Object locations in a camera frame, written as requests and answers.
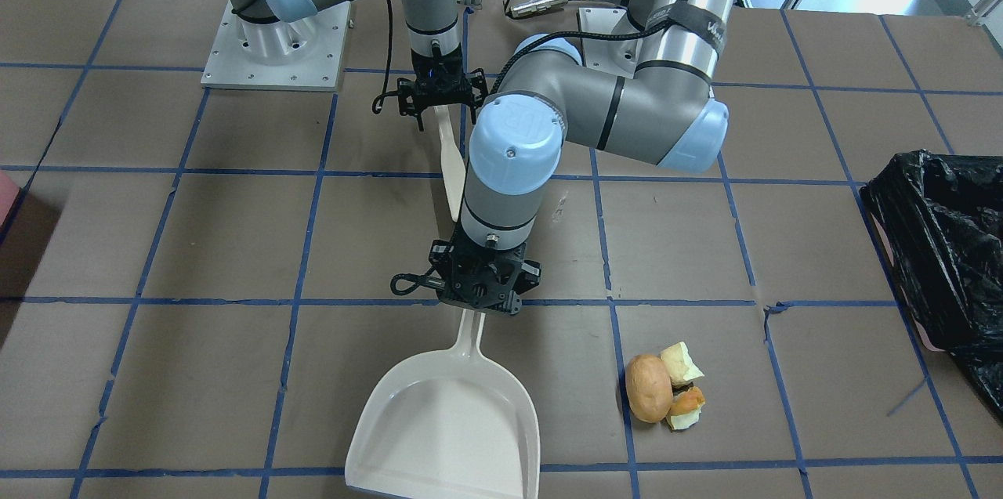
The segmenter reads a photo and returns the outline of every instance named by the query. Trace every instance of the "blue tape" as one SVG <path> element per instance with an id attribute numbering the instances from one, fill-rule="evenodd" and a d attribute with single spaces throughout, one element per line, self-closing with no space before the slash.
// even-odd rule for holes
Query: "blue tape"
<path id="1" fill-rule="evenodd" d="M 603 256 L 603 279 L 606 282 L 606 291 L 613 291 L 612 277 L 610 274 L 610 252 L 606 242 L 606 217 L 603 212 L 603 195 L 599 187 L 599 163 L 596 159 L 596 149 L 589 149 L 589 159 L 592 163 L 592 188 L 596 196 L 596 217 L 599 224 L 599 250 Z M 613 331 L 613 354 L 617 360 L 617 373 L 620 386 L 620 408 L 624 419 L 624 438 L 627 445 L 627 470 L 630 473 L 631 495 L 633 499 L 641 499 L 641 482 L 637 476 L 637 453 L 634 451 L 634 428 L 631 425 L 630 407 L 627 407 L 627 384 L 624 380 L 624 356 L 623 343 L 620 339 L 620 318 L 617 316 L 617 306 L 613 303 L 612 297 L 608 297 L 607 304 L 610 309 L 610 327 Z"/>
<path id="2" fill-rule="evenodd" d="M 86 64 L 58 63 L 0 63 L 0 68 L 56 68 L 57 70 L 82 70 Z"/>
<path id="3" fill-rule="evenodd" d="M 742 223 L 738 219 L 738 206 L 735 206 L 735 196 L 731 192 L 731 181 L 728 180 L 728 170 L 724 167 L 724 156 L 717 152 L 717 167 L 721 170 L 721 181 L 724 184 L 724 193 L 728 196 L 728 206 L 731 209 L 731 217 L 735 220 L 735 235 L 738 237 L 738 248 L 742 253 L 742 263 L 745 264 L 745 275 L 749 279 L 749 286 L 755 288 L 755 274 L 752 272 L 752 261 L 749 259 L 749 250 L 745 245 L 745 234 L 742 232 Z"/>
<path id="4" fill-rule="evenodd" d="M 105 28 L 107 28 L 110 24 L 111 19 L 109 18 L 108 24 L 105 25 Z M 80 487 L 83 484 L 83 478 L 85 472 L 87 471 L 87 467 L 90 465 L 90 456 L 93 454 L 94 446 L 97 444 L 97 437 L 100 435 L 101 425 L 107 419 L 105 412 L 107 411 L 108 402 L 111 399 L 111 392 L 114 390 L 115 377 L 118 375 L 118 367 L 121 366 L 122 356 L 125 354 L 125 343 L 128 342 L 128 336 L 132 331 L 132 324 L 135 322 L 136 310 L 139 308 L 139 299 L 142 297 L 142 291 L 146 286 L 146 279 L 149 277 L 150 268 L 153 266 L 153 260 L 156 257 L 156 250 L 160 244 L 160 238 L 163 235 L 163 228 L 166 226 L 168 217 L 171 213 L 171 207 L 174 205 L 176 194 L 178 192 L 178 186 L 181 182 L 182 175 L 184 174 L 185 164 L 188 162 L 189 153 L 192 151 L 192 145 L 195 142 L 196 134 L 199 131 L 199 124 L 201 123 L 203 113 L 206 110 L 206 103 L 209 102 L 209 88 L 206 88 L 202 95 L 202 101 L 199 105 L 199 110 L 196 113 L 195 121 L 193 121 L 192 130 L 189 132 L 188 141 L 185 143 L 185 150 L 182 153 L 180 162 L 178 163 L 178 169 L 175 173 L 171 192 L 169 192 L 168 199 L 163 203 L 163 210 L 160 212 L 160 220 L 156 225 L 156 231 L 153 233 L 153 239 L 150 241 L 149 252 L 146 254 L 146 262 L 143 264 L 142 272 L 139 275 L 139 282 L 136 285 L 135 297 L 132 305 L 129 306 L 128 315 L 125 317 L 125 325 L 122 325 L 122 332 L 118 339 L 118 347 L 115 349 L 115 357 L 111 363 L 109 371 L 110 377 L 104 385 L 104 392 L 102 393 L 100 403 L 97 406 L 97 416 L 99 421 L 97 421 L 97 424 L 95 424 L 94 428 L 91 429 L 90 437 L 87 439 L 87 445 L 80 458 L 80 466 L 77 476 L 73 480 L 73 488 L 69 495 L 70 499 L 77 499 L 79 497 Z"/>
<path id="5" fill-rule="evenodd" d="M 289 385 L 289 371 L 293 363 L 293 348 L 296 343 L 296 328 L 299 324 L 300 307 L 303 297 L 303 286 L 306 284 L 307 267 L 310 263 L 310 247 L 313 242 L 314 225 L 317 221 L 317 206 L 320 205 L 321 189 L 324 187 L 324 170 L 327 167 L 328 150 L 331 148 L 331 135 L 334 134 L 334 116 L 338 110 L 338 95 L 331 96 L 331 108 L 327 117 L 327 130 L 324 132 L 324 144 L 320 152 L 320 162 L 317 164 L 317 175 L 314 182 L 313 198 L 310 202 L 310 214 L 307 217 L 306 233 L 303 236 L 303 253 L 300 257 L 300 271 L 296 277 L 296 289 L 293 293 L 293 309 L 289 318 L 289 340 L 283 355 L 282 373 L 279 375 L 279 391 L 275 397 L 275 412 L 272 415 L 272 428 L 268 436 L 268 449 L 265 453 L 266 473 L 261 478 L 259 488 L 260 499 L 268 498 L 269 471 L 275 462 L 275 447 L 279 441 L 279 428 L 282 425 L 282 411 L 286 403 L 286 390 Z"/>
<path id="6" fill-rule="evenodd" d="M 832 131 L 832 125 L 830 124 L 830 122 L 828 120 L 828 114 L 825 113 L 825 107 L 824 107 L 824 105 L 822 105 L 821 98 L 818 95 L 818 91 L 817 91 L 817 89 L 814 86 L 814 81 L 811 78 L 811 73 L 809 73 L 809 71 L 808 71 L 808 67 L 807 67 L 807 64 L 804 61 L 804 56 L 801 53 L 800 46 L 797 44 L 797 38 L 795 38 L 794 32 L 792 31 L 792 29 L 790 27 L 790 21 L 788 21 L 787 14 L 784 13 L 783 10 L 780 10 L 780 17 L 781 17 L 781 20 L 783 20 L 784 27 L 786 27 L 787 35 L 790 38 L 791 45 L 794 47 L 794 52 L 797 54 L 797 59 L 798 59 L 799 63 L 801 64 L 801 69 L 802 69 L 802 71 L 804 71 L 804 76 L 805 76 L 805 78 L 807 78 L 808 84 L 811 86 L 812 95 L 814 96 L 815 102 L 817 103 L 817 106 L 818 106 L 818 110 L 821 113 L 822 121 L 825 124 L 826 130 L 828 131 L 829 138 L 832 141 L 832 146 L 835 149 L 835 153 L 840 157 L 840 163 L 843 164 L 843 170 L 844 170 L 844 173 L 846 173 L 846 175 L 847 175 L 847 180 L 849 180 L 850 182 L 854 182 L 853 173 L 851 173 L 850 167 L 847 166 L 847 160 L 845 159 L 845 156 L 843 156 L 843 149 L 840 148 L 839 139 L 835 138 L 835 134 Z M 891 32 L 888 30 L 888 25 L 885 24 L 884 18 L 882 18 L 882 24 L 883 24 L 883 27 L 885 27 L 885 31 L 888 32 L 889 38 L 892 39 L 893 45 L 896 46 L 897 52 L 899 53 L 899 56 L 900 56 L 900 59 L 902 59 L 903 64 L 905 66 L 906 59 L 905 59 L 904 56 L 902 56 L 901 50 L 898 49 L 898 45 L 896 45 L 896 43 L 894 42 L 894 39 L 892 38 Z M 919 82 L 916 81 L 916 79 L 914 77 L 912 77 L 912 79 L 913 79 L 913 84 L 916 85 L 917 91 L 921 91 L 921 88 L 919 86 Z M 879 239 L 877 237 L 877 234 L 874 231 L 874 228 L 873 228 L 873 226 L 871 224 L 871 220 L 868 219 L 867 209 L 865 209 L 865 207 L 864 207 L 864 202 L 863 202 L 863 199 L 861 199 L 860 191 L 858 191 L 858 189 L 856 187 L 854 187 L 854 185 L 851 185 L 850 189 L 851 189 L 851 191 L 853 191 L 854 201 L 857 202 L 857 207 L 858 207 L 858 210 L 859 210 L 859 212 L 861 214 L 861 219 L 864 220 L 864 226 L 865 226 L 865 228 L 867 228 L 868 235 L 870 235 L 870 237 L 871 237 L 871 243 L 874 246 L 874 250 L 875 250 L 876 254 L 878 254 L 878 260 L 879 260 L 879 263 L 881 263 L 882 272 L 884 272 L 884 274 L 885 274 L 885 281 L 888 282 L 889 288 L 892 289 L 892 291 L 894 292 L 895 291 L 895 282 L 892 279 L 891 270 L 888 267 L 888 263 L 886 263 L 886 261 L 885 261 L 884 252 L 882 251 L 881 241 L 879 241 Z M 937 407 L 937 413 L 940 415 L 941 423 L 944 425 L 944 431 L 947 433 L 948 439 L 951 442 L 951 448 L 954 450 L 954 454 L 955 454 L 955 457 L 957 459 L 957 462 L 961 466 L 961 471 L 962 471 L 962 474 L 965 477 L 965 483 L 968 485 L 969 493 L 971 494 L 971 496 L 972 496 L 973 499 L 978 499 L 979 494 L 978 494 L 978 492 L 975 489 L 975 483 L 972 481 L 972 475 L 971 475 L 971 473 L 968 470 L 967 464 L 965 464 L 965 459 L 964 459 L 964 457 L 963 457 L 963 455 L 961 453 L 961 447 L 958 445 L 958 440 L 957 440 L 957 438 L 955 438 L 954 430 L 953 430 L 953 428 L 951 428 L 951 422 L 948 420 L 947 413 L 944 411 L 944 405 L 943 405 L 943 403 L 941 403 L 940 395 L 937 392 L 937 388 L 934 385 L 933 379 L 930 378 L 930 371 L 927 368 L 926 360 L 924 360 L 923 353 L 920 350 L 920 345 L 919 345 L 919 342 L 916 339 L 916 334 L 913 332 L 913 328 L 910 326 L 910 320 L 909 320 L 909 318 L 908 318 L 908 316 L 906 314 L 906 310 L 903 310 L 902 307 L 900 307 L 899 308 L 899 315 L 902 318 L 904 327 L 906 328 L 906 332 L 907 332 L 907 335 L 909 336 L 910 344 L 913 345 L 913 353 L 916 356 L 916 360 L 918 361 L 918 363 L 920 365 L 920 370 L 923 371 L 923 377 L 927 381 L 927 387 L 930 389 L 930 396 L 931 396 L 931 398 L 933 398 L 934 405 L 936 405 L 936 407 Z"/>
<path id="7" fill-rule="evenodd" d="M 777 360 L 776 350 L 773 348 L 773 336 L 770 335 L 769 321 L 763 321 L 763 332 L 766 335 L 766 352 L 769 354 L 769 363 L 773 367 L 773 378 L 776 380 L 776 389 L 780 393 L 780 404 L 783 406 L 783 414 L 787 419 L 787 430 L 790 432 L 790 443 L 794 448 L 794 460 L 797 471 L 801 476 L 801 487 L 804 490 L 805 499 L 812 499 L 811 483 L 808 481 L 807 465 L 804 462 L 804 454 L 801 451 L 801 439 L 797 435 L 797 426 L 794 423 L 794 412 L 790 407 L 790 399 L 787 397 L 787 388 L 783 382 L 783 375 L 780 372 L 780 361 Z"/>
<path id="8" fill-rule="evenodd" d="M 201 73 L 204 66 L 117 66 L 117 64 L 94 64 L 90 70 L 140 70 L 149 73 Z"/>
<path id="9" fill-rule="evenodd" d="M 916 74 L 913 73 L 913 68 L 909 66 L 908 61 L 906 61 L 906 55 L 902 53 L 902 48 L 899 47 L 899 42 L 895 41 L 895 35 L 892 34 L 892 29 L 888 27 L 888 22 L 885 21 L 884 15 L 879 15 L 878 20 L 881 21 L 881 27 L 885 28 L 885 34 L 888 35 L 889 41 L 892 41 L 892 46 L 895 47 L 895 53 L 899 55 L 899 59 L 902 60 L 902 66 L 905 66 L 906 73 L 909 74 L 909 79 L 913 81 L 913 85 L 916 91 L 920 93 L 920 98 L 923 99 L 923 105 L 927 107 L 927 112 L 930 113 L 931 120 L 934 121 L 934 126 L 937 127 L 937 132 L 944 139 L 944 145 L 947 146 L 948 153 L 954 153 L 954 146 L 951 145 L 951 141 L 948 140 L 947 135 L 944 134 L 944 128 L 941 126 L 936 114 L 934 113 L 933 107 L 930 106 L 930 100 L 927 99 L 926 93 L 924 93 L 923 88 L 920 87 L 920 81 L 916 79 Z"/>

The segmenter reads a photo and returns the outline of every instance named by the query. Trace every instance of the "white dustpan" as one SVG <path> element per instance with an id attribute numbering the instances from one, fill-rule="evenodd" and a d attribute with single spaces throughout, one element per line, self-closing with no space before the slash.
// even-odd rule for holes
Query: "white dustpan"
<path id="1" fill-rule="evenodd" d="M 484 316 L 456 343 L 402 361 L 369 396 L 345 462 L 349 487 L 409 499 L 537 499 L 540 425 L 530 393 L 480 354 Z"/>

